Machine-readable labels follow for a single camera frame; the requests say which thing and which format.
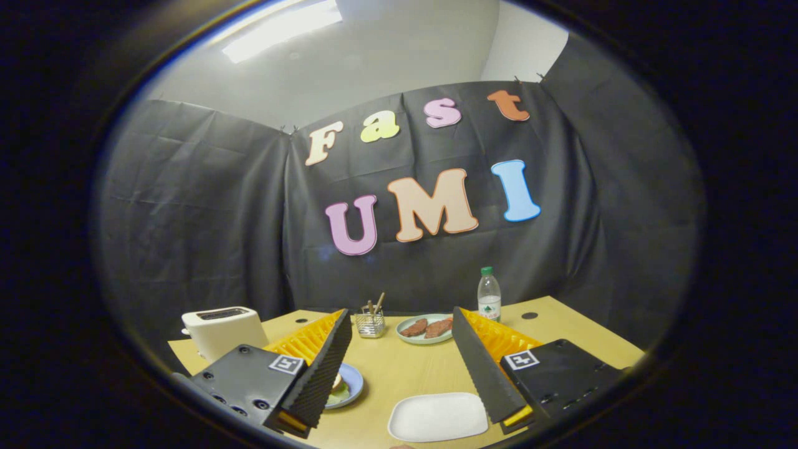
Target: plastic bottle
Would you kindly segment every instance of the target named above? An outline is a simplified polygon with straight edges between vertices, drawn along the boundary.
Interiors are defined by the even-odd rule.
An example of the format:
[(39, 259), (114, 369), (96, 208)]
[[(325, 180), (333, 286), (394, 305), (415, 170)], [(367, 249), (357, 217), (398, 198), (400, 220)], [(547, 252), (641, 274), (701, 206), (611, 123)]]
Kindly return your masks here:
[(479, 303), (480, 315), (501, 322), (501, 290), (499, 282), (493, 277), (493, 267), (484, 267), (481, 270), (482, 279), (476, 290), (476, 301)]

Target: steak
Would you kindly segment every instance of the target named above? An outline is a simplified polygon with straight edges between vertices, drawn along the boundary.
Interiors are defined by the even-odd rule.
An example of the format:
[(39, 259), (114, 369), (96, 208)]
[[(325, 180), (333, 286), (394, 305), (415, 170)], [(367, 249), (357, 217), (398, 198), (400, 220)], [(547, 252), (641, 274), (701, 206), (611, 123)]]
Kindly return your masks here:
[(421, 318), (420, 320), (416, 321), (411, 325), (409, 328), (406, 328), (404, 331), (399, 332), (403, 336), (419, 336), (427, 330), (427, 319)]
[(436, 321), (429, 326), (427, 326), (427, 335), (424, 338), (435, 338), (438, 336), (443, 335), (444, 332), (448, 331), (452, 328), (452, 319), (447, 318), (446, 320)]

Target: table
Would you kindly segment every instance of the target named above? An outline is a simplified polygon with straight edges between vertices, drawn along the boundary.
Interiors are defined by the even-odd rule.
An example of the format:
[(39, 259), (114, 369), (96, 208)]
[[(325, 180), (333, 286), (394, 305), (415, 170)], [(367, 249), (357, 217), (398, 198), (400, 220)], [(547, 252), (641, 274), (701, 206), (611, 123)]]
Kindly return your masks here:
[[(388, 300), (385, 305), (390, 310)], [(643, 351), (633, 344), (550, 296), (502, 306), (501, 312), (502, 323), (518, 332), (544, 344), (568, 339), (614, 368), (632, 366), (643, 356)], [(537, 317), (522, 318), (527, 312), (534, 312)], [(325, 315), (298, 310), (263, 322), (263, 329), (271, 342)], [(302, 318), (308, 321), (296, 322)], [(407, 318), (387, 316), (388, 329), (378, 339), (361, 338), (353, 326), (352, 342), (344, 363), (356, 367), (363, 374), (363, 392), (346, 407), (325, 410), (318, 428), (311, 430), (307, 440), (296, 438), (298, 441), (324, 449), (389, 449), (405, 444), (388, 433), (393, 407), (402, 399), (456, 391), (476, 394), (454, 339), (426, 346), (408, 344), (395, 332), (395, 327)], [(208, 362), (197, 354), (191, 339), (170, 341), (169, 345), (191, 375), (208, 366)], [(416, 449), (476, 448), (523, 431), (503, 435), (499, 424), (488, 423), (488, 431), (481, 435), (437, 443), (407, 444)]]

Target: plate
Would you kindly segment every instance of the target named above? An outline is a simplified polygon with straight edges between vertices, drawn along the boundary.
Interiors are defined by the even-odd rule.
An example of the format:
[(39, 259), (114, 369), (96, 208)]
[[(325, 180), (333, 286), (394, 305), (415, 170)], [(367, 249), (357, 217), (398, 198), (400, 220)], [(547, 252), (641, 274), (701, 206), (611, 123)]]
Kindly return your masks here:
[(357, 399), (360, 393), (363, 391), (363, 376), (360, 374), (357, 368), (349, 364), (341, 364), (341, 367), (338, 369), (338, 373), (341, 375), (344, 383), (349, 386), (350, 397), (333, 405), (325, 405), (325, 410), (344, 407), (345, 405), (348, 405)]
[(388, 433), (408, 443), (429, 443), (485, 433), (488, 415), (480, 397), (443, 393), (403, 399), (393, 408)]
[(429, 326), (430, 324), (435, 323), (436, 321), (445, 320), (445, 319), (451, 318), (451, 317), (452, 317), (451, 313), (428, 313), (426, 315), (414, 316), (413, 318), (408, 318), (407, 320), (404, 320), (401, 323), (399, 323), (399, 325), (397, 326), (397, 335), (399, 336), (399, 338), (403, 339), (404, 341), (406, 341), (408, 343), (412, 343), (412, 344), (435, 344), (435, 343), (440, 343), (441, 341), (445, 341), (445, 340), (448, 340), (448, 339), (452, 338), (452, 329), (449, 329), (448, 331), (444, 332), (443, 334), (441, 334), (440, 336), (437, 336), (435, 338), (424, 338), (424, 334), (421, 334), (419, 336), (414, 336), (414, 337), (406, 337), (406, 336), (403, 336), (402, 334), (400, 334), (399, 332), (402, 332), (406, 328), (409, 328), (416, 321), (418, 321), (418, 320), (420, 320), (422, 318), (426, 318), (427, 319), (427, 325)]

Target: chopsticks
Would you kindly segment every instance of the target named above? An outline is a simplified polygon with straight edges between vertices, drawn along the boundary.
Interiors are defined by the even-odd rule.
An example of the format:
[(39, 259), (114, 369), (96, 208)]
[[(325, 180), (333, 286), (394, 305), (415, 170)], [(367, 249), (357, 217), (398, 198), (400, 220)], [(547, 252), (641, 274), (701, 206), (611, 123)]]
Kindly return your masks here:
[(377, 301), (377, 307), (374, 309), (374, 314), (375, 314), (375, 315), (376, 315), (378, 312), (380, 312), (380, 309), (382, 308), (382, 300), (384, 300), (384, 299), (385, 299), (385, 292), (383, 292), (383, 293), (380, 295), (380, 300), (379, 300), (379, 301)]
[(377, 317), (377, 313), (382, 309), (382, 300), (385, 299), (385, 292), (380, 295), (380, 300), (377, 301), (377, 307), (374, 307), (374, 303), (369, 300), (368, 308), (369, 308), (369, 315), (371, 315), (371, 324), (374, 325), (374, 318)]

